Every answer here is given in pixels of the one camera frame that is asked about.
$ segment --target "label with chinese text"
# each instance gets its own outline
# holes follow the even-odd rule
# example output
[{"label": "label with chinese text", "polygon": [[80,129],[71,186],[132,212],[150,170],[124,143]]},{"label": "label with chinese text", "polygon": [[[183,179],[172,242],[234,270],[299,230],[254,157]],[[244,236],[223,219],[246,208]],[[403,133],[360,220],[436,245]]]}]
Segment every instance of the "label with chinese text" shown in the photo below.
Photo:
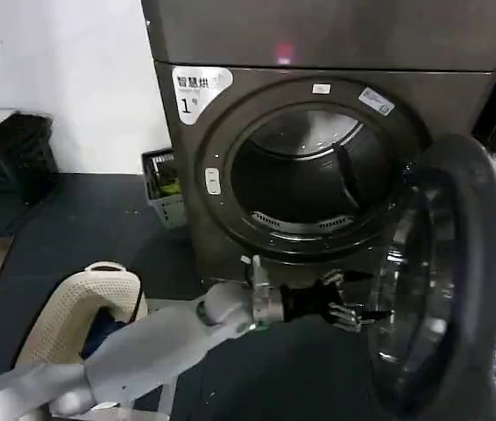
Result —
[{"label": "label with chinese text", "polygon": [[390,114],[390,111],[394,109],[393,103],[371,88],[365,88],[363,92],[361,92],[361,95],[359,95],[359,101],[366,103],[372,109],[377,111],[378,114],[382,114],[383,116],[387,116]]},{"label": "label with chinese text", "polygon": [[232,84],[227,68],[176,66],[172,70],[174,94],[180,120],[193,125],[203,110]]}]

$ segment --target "dryer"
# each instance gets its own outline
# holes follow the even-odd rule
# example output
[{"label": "dryer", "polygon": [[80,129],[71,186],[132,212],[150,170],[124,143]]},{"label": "dryer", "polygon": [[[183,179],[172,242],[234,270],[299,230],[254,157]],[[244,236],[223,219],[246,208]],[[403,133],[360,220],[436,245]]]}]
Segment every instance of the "dryer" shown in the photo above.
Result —
[{"label": "dryer", "polygon": [[491,0],[143,6],[206,282],[374,270],[407,166],[496,78]]}]

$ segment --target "open dryer door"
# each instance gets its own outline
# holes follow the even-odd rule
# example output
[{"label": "open dryer door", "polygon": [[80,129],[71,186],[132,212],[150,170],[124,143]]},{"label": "open dryer door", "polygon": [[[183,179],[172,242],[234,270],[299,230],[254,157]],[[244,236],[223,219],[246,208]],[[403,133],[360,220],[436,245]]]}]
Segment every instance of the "open dryer door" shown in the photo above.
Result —
[{"label": "open dryer door", "polygon": [[405,174],[405,205],[371,305],[373,380],[395,419],[496,419],[496,172],[473,139],[438,140]]}]

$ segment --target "white sticker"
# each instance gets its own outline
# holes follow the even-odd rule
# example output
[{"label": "white sticker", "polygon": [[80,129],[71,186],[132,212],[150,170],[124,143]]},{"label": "white sticker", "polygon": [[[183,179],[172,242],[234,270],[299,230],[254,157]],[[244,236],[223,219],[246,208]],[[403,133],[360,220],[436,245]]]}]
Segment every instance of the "white sticker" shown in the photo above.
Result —
[{"label": "white sticker", "polygon": [[359,101],[366,103],[383,116],[387,116],[390,114],[390,111],[394,109],[393,103],[371,88],[365,88],[363,92],[361,92],[361,95],[359,95]]},{"label": "white sticker", "polygon": [[193,125],[207,106],[232,84],[227,68],[176,66],[172,70],[174,94],[180,120]]},{"label": "white sticker", "polygon": [[315,83],[312,85],[313,94],[328,95],[331,89],[332,87],[328,83]]}]

